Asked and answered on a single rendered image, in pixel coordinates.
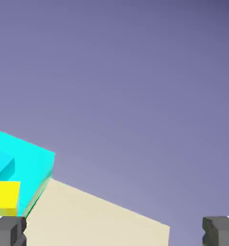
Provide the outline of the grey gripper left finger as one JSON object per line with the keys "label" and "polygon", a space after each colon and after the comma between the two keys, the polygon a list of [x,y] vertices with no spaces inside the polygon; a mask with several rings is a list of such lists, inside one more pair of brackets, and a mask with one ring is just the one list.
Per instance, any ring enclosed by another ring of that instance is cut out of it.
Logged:
{"label": "grey gripper left finger", "polygon": [[25,217],[0,216],[0,246],[26,246]]}

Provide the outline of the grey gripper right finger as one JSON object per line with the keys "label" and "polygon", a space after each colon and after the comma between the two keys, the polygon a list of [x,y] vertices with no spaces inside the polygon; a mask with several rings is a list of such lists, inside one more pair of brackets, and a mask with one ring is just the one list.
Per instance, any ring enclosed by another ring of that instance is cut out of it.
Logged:
{"label": "grey gripper right finger", "polygon": [[229,246],[229,216],[203,217],[203,246]]}

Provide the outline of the small yellow cube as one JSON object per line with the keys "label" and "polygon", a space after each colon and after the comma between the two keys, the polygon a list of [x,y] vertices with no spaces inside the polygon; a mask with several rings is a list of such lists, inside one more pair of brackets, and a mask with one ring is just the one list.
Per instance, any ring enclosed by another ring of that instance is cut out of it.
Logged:
{"label": "small yellow cube", "polygon": [[0,216],[16,216],[20,194],[20,182],[0,181]]}

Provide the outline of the small cyan cube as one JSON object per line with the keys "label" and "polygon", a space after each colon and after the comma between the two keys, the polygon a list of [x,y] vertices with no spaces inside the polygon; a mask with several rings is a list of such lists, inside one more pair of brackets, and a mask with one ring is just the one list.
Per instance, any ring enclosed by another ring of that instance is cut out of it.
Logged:
{"label": "small cyan cube", "polygon": [[8,181],[15,172],[14,157],[0,151],[0,181]]}

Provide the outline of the large cyan box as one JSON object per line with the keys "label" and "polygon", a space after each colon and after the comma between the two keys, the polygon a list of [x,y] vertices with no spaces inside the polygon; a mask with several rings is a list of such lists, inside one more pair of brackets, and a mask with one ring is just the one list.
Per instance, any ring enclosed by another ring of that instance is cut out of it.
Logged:
{"label": "large cyan box", "polygon": [[18,216],[27,217],[52,177],[55,153],[0,131],[0,181],[19,181]]}

